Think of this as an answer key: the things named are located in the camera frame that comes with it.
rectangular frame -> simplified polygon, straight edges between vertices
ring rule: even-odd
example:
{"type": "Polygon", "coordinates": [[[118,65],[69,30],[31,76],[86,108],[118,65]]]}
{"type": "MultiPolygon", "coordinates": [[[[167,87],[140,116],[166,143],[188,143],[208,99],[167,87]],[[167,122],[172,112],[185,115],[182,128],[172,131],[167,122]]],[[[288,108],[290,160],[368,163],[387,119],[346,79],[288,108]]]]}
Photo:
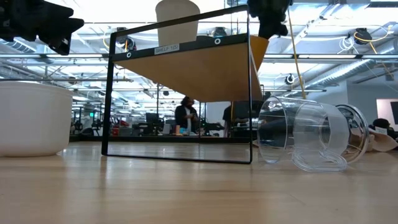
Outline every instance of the rectangular frame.
{"type": "MultiPolygon", "coordinates": [[[[113,73],[114,73],[114,62],[120,60],[133,60],[132,58],[139,58],[139,57],[150,57],[154,55],[154,49],[143,49],[138,50],[133,53],[126,52],[116,54],[116,38],[123,35],[135,34],[138,32],[143,32],[152,29],[159,29],[168,26],[174,26],[179,24],[184,24],[193,21],[199,21],[201,19],[207,19],[216,16],[223,16],[225,14],[232,14],[234,12],[247,12],[247,33],[230,36],[230,40],[223,41],[225,44],[242,44],[247,43],[248,46],[248,88],[249,88],[249,120],[252,120],[252,88],[251,88],[251,45],[250,45],[250,31],[249,31],[249,11],[247,5],[231,7],[227,9],[220,9],[217,11],[206,12],[203,14],[198,14],[194,16],[183,17],[179,19],[172,19],[169,21],[158,22],[155,24],[137,27],[133,29],[123,30],[119,32],[114,32],[111,34],[110,38],[110,45],[109,45],[109,60],[108,60],[108,76],[106,81],[106,94],[105,94],[105,109],[104,109],[104,125],[103,125],[103,138],[102,138],[102,146],[101,146],[101,153],[104,156],[118,156],[118,157],[131,157],[131,158],[141,158],[141,159],[165,159],[165,160],[175,160],[175,161],[193,161],[193,162],[217,162],[217,163],[230,163],[230,164],[251,164],[253,158],[252,152],[252,122],[249,122],[249,160],[248,161],[221,161],[221,160],[211,160],[211,159],[189,159],[189,158],[172,158],[172,157],[152,157],[152,156],[127,156],[127,155],[115,155],[115,154],[108,154],[108,146],[109,146],[109,129],[110,129],[110,118],[111,118],[111,102],[112,102],[112,90],[113,90],[113,73]]],[[[187,50],[195,50],[195,49],[204,49],[208,47],[217,47],[214,41],[205,42],[205,44],[199,45],[196,42],[187,42],[187,43],[180,43],[180,49],[175,52],[170,52],[168,54],[177,53],[181,51],[187,50]]],[[[195,143],[206,143],[205,138],[199,138],[195,143]]]]}

white bowl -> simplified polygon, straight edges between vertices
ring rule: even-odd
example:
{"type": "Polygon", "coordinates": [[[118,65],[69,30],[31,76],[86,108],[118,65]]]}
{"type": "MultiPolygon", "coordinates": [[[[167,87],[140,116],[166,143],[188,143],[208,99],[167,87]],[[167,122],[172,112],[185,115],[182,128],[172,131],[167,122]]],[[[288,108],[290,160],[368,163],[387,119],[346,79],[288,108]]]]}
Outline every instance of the white bowl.
{"type": "Polygon", "coordinates": [[[72,92],[0,82],[0,156],[49,156],[68,146],[72,92]]]}

cardboard shelf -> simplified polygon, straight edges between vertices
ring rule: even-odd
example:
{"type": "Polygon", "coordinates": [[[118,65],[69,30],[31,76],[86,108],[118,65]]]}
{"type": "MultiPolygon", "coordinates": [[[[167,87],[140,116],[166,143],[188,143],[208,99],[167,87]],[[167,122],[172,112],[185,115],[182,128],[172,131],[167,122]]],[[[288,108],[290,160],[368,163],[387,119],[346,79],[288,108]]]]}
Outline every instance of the cardboard shelf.
{"type": "Polygon", "coordinates": [[[268,40],[251,36],[250,56],[247,35],[239,34],[222,37],[218,44],[211,39],[181,43],[178,47],[171,45],[171,49],[178,50],[166,54],[155,54],[159,48],[116,54],[112,61],[201,102],[247,101],[248,66],[251,66],[252,99],[261,100],[256,71],[267,45],[268,40]]]}

dark hair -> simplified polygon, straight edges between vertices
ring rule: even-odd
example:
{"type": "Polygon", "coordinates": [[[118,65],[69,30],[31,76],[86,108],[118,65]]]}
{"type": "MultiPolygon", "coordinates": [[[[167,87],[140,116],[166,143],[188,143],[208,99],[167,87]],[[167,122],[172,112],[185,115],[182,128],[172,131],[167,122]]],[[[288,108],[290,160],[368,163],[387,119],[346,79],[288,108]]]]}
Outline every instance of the dark hair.
{"type": "Polygon", "coordinates": [[[189,100],[191,100],[191,98],[189,96],[184,97],[184,99],[182,99],[182,101],[181,101],[181,105],[186,106],[188,104],[189,100]]]}
{"type": "Polygon", "coordinates": [[[384,118],[379,118],[373,121],[373,126],[387,129],[390,126],[390,122],[384,118]]]}

table surface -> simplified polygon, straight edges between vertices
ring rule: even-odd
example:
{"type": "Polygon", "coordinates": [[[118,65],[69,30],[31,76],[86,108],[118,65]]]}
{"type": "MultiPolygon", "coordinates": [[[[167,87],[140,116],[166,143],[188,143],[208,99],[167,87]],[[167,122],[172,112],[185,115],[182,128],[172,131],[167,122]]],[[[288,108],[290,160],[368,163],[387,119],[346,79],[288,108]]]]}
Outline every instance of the table surface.
{"type": "MultiPolygon", "coordinates": [[[[199,148],[174,146],[111,143],[199,148]]],[[[237,147],[202,149],[234,154],[237,147]]],[[[394,152],[368,153],[344,173],[309,173],[288,158],[265,164],[257,151],[252,165],[236,165],[106,157],[100,149],[74,142],[57,156],[0,157],[1,223],[397,223],[394,152]]]]}

